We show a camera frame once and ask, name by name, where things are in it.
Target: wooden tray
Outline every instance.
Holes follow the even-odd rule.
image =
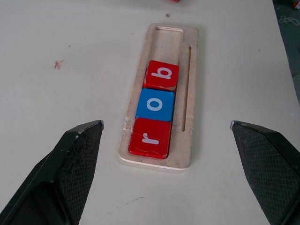
[[[173,170],[185,170],[189,167],[195,108],[197,47],[198,30],[195,28],[159,23],[149,26],[119,146],[119,156],[124,161]],[[166,159],[143,157],[128,152],[135,123],[135,112],[150,60],[171,63],[180,67],[169,156]]]

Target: blue letter block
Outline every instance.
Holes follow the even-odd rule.
[[[173,104],[173,92],[143,88],[135,117],[169,122],[172,120]]]

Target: red cube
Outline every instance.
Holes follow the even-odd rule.
[[[144,88],[174,91],[176,89],[179,66],[151,60],[144,79]]]
[[[167,158],[170,135],[170,122],[138,118],[135,121],[128,150],[135,155]]]

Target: red stain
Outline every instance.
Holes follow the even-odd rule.
[[[54,68],[55,69],[60,69],[60,67],[61,67],[61,64],[64,62],[64,60],[61,60],[61,61],[56,61],[55,62],[55,66],[54,66]]]

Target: white letter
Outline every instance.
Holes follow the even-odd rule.
[[[158,103],[158,107],[152,107],[150,104],[151,102],[157,102]],[[150,98],[147,102],[147,108],[150,109],[151,111],[159,111],[161,110],[161,108],[163,107],[163,102],[158,99],[158,98]]]
[[[161,74],[161,71],[166,71],[166,72],[168,72],[168,74],[167,75],[163,75],[163,74]],[[159,68],[157,70],[157,74],[156,73],[152,73],[151,75],[170,80],[171,79],[171,75],[172,75],[172,71],[170,69],[168,69],[168,68],[164,68],[163,67],[163,68]]]
[[[147,143],[147,144],[159,144],[158,140],[150,139],[148,138],[148,134],[144,133],[142,135],[144,138],[142,139],[142,142]]]

